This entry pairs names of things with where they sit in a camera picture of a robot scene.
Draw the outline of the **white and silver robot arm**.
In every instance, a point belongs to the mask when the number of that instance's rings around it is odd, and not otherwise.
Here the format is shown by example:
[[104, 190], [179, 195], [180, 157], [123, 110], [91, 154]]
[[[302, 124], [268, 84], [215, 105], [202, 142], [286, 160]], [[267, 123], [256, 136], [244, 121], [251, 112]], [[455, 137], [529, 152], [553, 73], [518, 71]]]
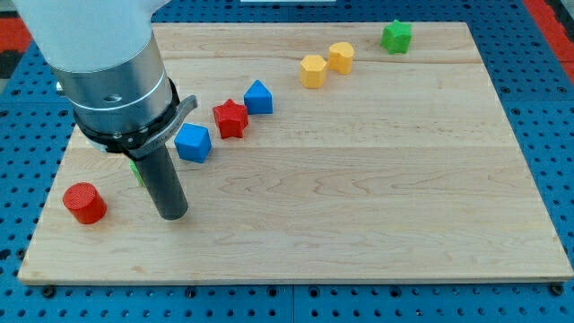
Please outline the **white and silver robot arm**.
[[190, 106], [178, 99], [152, 31], [168, 0], [14, 0], [74, 108], [110, 153], [141, 160], [162, 148]]

